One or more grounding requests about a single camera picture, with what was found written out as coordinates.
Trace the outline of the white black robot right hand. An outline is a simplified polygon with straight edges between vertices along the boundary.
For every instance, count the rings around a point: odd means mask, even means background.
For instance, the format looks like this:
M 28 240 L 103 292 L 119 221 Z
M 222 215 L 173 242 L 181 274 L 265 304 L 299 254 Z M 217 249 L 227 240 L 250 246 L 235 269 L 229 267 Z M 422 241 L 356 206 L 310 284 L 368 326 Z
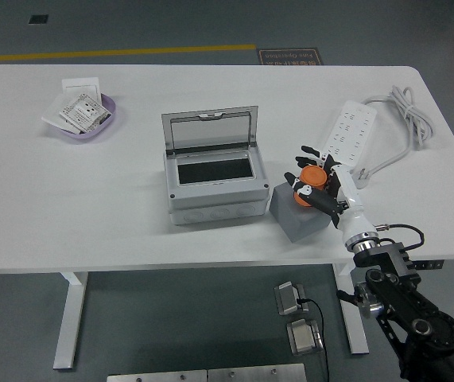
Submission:
M 309 146 L 301 150 L 309 157 L 297 157 L 301 169 L 311 164 L 318 165 L 327 175 L 325 187 L 319 189 L 300 177 L 285 173 L 292 191 L 303 202 L 330 216 L 336 229 L 343 235 L 345 248 L 351 253 L 374 248 L 379 243 L 375 226 L 364 215 L 364 205 L 351 176 L 351 168 L 337 157 L 320 152 Z

